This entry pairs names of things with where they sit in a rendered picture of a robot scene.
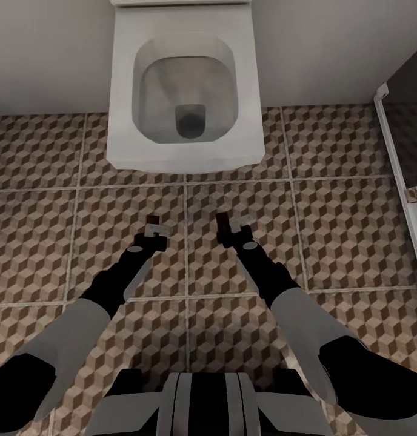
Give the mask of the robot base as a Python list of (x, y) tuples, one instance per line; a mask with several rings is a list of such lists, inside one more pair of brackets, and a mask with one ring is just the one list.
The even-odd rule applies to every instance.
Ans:
[[(123, 369), (101, 399), (83, 436), (156, 436), (163, 386), (142, 393), (141, 369)], [(277, 369), (275, 393), (254, 386), (261, 436), (334, 436), (296, 369)]]

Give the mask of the robot trunk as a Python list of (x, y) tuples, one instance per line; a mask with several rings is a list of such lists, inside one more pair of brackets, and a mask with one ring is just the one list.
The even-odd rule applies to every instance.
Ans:
[(261, 436), (254, 385), (247, 373), (170, 373), (156, 436)]

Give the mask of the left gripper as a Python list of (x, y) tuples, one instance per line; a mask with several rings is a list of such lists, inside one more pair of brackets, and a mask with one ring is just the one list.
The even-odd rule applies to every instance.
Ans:
[(145, 237), (144, 233), (135, 235), (135, 243), (147, 242), (152, 245), (153, 252), (165, 251), (167, 249), (167, 237), (156, 235), (155, 237)]

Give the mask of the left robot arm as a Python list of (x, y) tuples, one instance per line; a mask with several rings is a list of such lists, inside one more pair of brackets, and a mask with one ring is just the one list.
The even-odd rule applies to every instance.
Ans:
[(119, 262), (101, 271), (91, 287), (42, 332), (22, 345), (0, 368), (0, 436), (16, 436), (58, 404), (111, 319), (167, 249), (173, 228), (146, 223)]

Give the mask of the mousetrap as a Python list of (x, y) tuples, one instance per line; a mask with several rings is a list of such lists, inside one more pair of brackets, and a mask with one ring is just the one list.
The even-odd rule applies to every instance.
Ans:
[(219, 233), (223, 234), (231, 231), (227, 212), (225, 211), (223, 213), (216, 213), (215, 215)]
[(146, 223), (159, 225), (159, 219), (160, 219), (160, 216), (147, 215)]

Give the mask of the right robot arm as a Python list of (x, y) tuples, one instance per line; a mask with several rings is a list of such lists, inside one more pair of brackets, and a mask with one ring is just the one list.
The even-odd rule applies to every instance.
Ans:
[(417, 373), (371, 352), (365, 342), (316, 303), (253, 240), (252, 213), (229, 220), (219, 244), (233, 246), (238, 265), (272, 312), (310, 386), (339, 404), (368, 436), (417, 436)]

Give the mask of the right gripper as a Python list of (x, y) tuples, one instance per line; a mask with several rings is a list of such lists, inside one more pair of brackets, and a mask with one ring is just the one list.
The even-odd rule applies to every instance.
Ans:
[(238, 233), (232, 233), (232, 231), (228, 231), (226, 233), (220, 234), (219, 231), (216, 232), (217, 240), (219, 244), (223, 244), (225, 248), (229, 248), (231, 246), (235, 246), (235, 242), (240, 237), (249, 237), (253, 239), (251, 227), (249, 225), (241, 227), (241, 230)]

